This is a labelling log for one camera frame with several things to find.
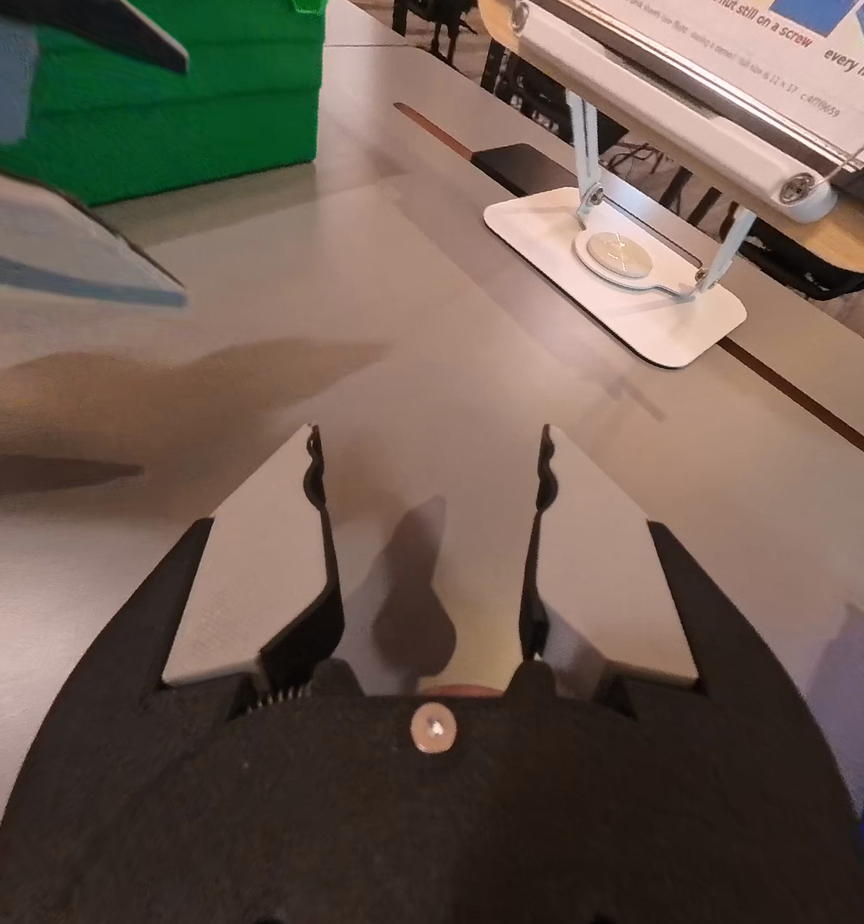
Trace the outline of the printed instruction sheet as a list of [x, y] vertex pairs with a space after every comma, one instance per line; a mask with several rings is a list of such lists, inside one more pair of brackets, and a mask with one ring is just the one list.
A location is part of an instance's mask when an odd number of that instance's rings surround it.
[[864, 164], [864, 2], [564, 2]]

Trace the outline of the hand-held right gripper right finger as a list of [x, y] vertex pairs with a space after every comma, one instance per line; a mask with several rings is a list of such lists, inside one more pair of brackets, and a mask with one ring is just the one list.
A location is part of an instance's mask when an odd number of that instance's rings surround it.
[[546, 424], [520, 607], [524, 659], [557, 687], [699, 678], [643, 509], [559, 427]]

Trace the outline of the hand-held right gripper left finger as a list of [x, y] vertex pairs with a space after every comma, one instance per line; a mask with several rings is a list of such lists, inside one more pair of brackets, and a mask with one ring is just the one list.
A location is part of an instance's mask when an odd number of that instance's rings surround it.
[[304, 687], [343, 635], [343, 601], [316, 424], [214, 511], [172, 649], [171, 687], [231, 674]]

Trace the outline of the green plastic bin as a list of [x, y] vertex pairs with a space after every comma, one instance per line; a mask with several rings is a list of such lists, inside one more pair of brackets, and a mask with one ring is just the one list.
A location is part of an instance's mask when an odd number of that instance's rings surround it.
[[26, 124], [0, 170], [89, 205], [311, 163], [327, 2], [135, 2], [186, 74], [37, 26]]

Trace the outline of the white document stand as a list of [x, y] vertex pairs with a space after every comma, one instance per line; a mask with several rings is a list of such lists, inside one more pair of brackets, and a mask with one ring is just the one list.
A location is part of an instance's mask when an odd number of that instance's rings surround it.
[[[632, 45], [564, 2], [480, 2], [491, 37], [565, 89], [576, 185], [497, 203], [486, 226], [646, 361], [680, 369], [731, 334], [746, 307], [722, 279], [756, 221], [864, 276], [864, 164]], [[600, 179], [598, 116], [641, 132], [737, 204], [708, 265], [619, 213]]]

